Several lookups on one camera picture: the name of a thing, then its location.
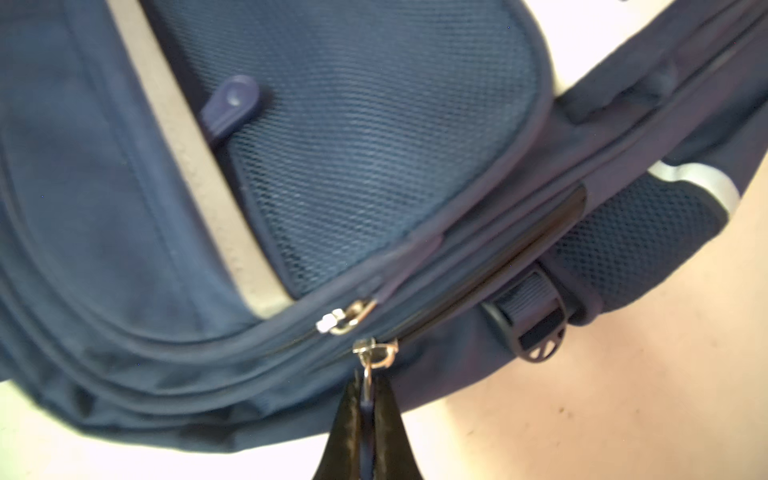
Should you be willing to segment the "navy blue backpack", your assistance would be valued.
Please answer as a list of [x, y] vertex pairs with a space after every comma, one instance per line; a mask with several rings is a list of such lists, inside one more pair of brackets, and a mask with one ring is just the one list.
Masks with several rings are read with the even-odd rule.
[[763, 1], [5, 1], [1, 377], [83, 433], [328, 429], [622, 308], [767, 150]]

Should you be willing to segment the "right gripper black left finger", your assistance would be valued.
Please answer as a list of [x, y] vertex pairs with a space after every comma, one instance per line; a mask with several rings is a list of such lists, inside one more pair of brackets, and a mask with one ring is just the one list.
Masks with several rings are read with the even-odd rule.
[[314, 480], [358, 480], [362, 414], [361, 378], [355, 374], [343, 389]]

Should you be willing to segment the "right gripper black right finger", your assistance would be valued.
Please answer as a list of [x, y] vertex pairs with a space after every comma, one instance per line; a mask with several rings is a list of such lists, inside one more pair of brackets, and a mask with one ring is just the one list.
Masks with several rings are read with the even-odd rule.
[[376, 376], [373, 391], [373, 478], [376, 480], [423, 479], [390, 381], [384, 376]]

